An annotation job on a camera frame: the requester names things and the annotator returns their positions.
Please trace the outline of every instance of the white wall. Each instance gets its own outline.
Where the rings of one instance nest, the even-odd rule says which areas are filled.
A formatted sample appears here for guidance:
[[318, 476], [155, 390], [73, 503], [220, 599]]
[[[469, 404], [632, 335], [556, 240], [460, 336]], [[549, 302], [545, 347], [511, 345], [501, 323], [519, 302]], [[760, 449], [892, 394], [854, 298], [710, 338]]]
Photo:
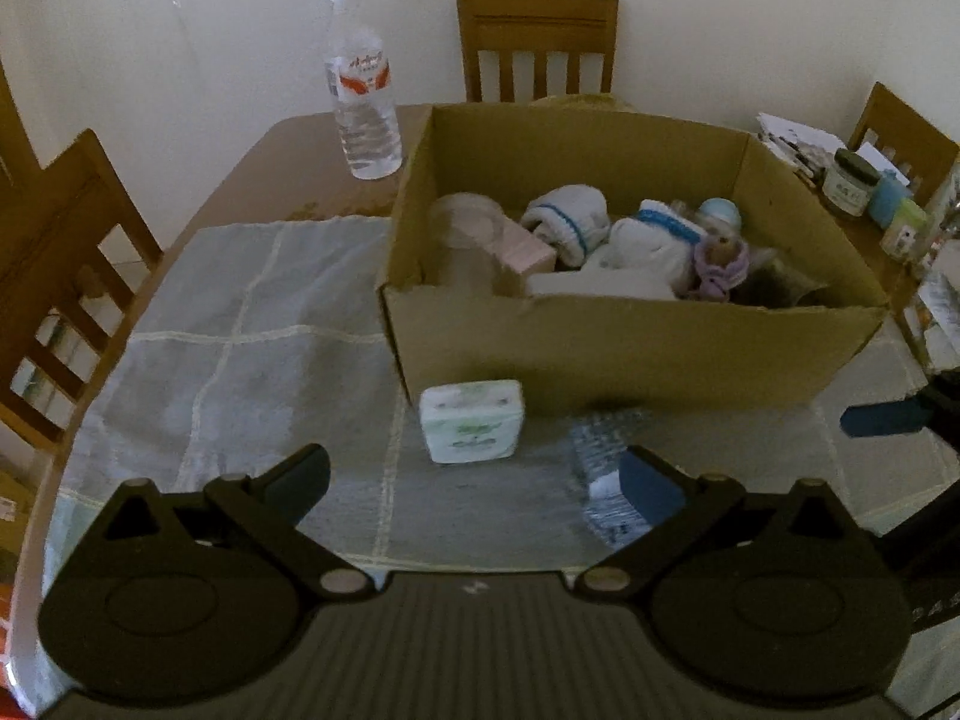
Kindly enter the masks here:
[[[162, 244], [280, 119], [328, 109], [323, 0], [16, 0], [0, 52], [42, 158], [93, 127]], [[760, 109], [842, 135], [894, 0], [621, 0], [614, 91], [750, 127]], [[402, 103], [462, 100], [454, 0], [365, 0]]]
[[896, 0], [877, 78], [960, 141], [960, 0]]

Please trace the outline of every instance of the black ridged surface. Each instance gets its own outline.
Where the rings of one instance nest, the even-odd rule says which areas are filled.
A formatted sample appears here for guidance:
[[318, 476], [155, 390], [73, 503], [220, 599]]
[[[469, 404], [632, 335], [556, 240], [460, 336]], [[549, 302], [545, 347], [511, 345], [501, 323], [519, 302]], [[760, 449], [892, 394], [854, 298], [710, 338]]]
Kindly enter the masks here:
[[739, 704], [678, 672], [630, 610], [582, 602], [555, 574], [397, 574], [330, 605], [296, 650], [239, 690], [177, 709], [80, 694], [49, 720], [902, 720], [880, 697], [817, 712]]

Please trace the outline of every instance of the purple toy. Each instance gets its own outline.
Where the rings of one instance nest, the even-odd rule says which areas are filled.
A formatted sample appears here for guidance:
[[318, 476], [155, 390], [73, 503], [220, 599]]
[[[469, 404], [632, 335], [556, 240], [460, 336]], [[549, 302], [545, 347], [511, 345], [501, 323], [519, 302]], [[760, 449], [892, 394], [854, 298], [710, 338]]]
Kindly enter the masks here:
[[[730, 256], [723, 257], [726, 265], [713, 265], [710, 255], [714, 247], [732, 247]], [[739, 287], [750, 271], [750, 247], [740, 239], [721, 239], [707, 236], [693, 248], [693, 266], [700, 276], [700, 286], [691, 295], [692, 298], [713, 303], [726, 303], [730, 300], [730, 290]]]

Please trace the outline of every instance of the dark green lid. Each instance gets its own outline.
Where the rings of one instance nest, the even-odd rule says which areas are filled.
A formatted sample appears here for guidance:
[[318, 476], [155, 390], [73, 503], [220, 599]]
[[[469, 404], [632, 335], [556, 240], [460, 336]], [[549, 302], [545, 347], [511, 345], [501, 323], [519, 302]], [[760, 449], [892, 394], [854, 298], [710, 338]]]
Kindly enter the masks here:
[[834, 156], [841, 170], [863, 181], [867, 186], [875, 187], [880, 183], [880, 172], [859, 154], [854, 154], [848, 148], [838, 148]]

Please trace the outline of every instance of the plastic water bottle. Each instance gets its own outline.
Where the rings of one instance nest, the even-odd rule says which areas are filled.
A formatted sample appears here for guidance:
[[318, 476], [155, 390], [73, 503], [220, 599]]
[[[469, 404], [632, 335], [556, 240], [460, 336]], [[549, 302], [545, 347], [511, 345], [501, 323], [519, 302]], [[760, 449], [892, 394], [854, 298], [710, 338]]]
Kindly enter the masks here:
[[400, 168], [403, 151], [383, 41], [357, 18], [355, 0], [330, 0], [325, 68], [350, 172], [375, 179]]

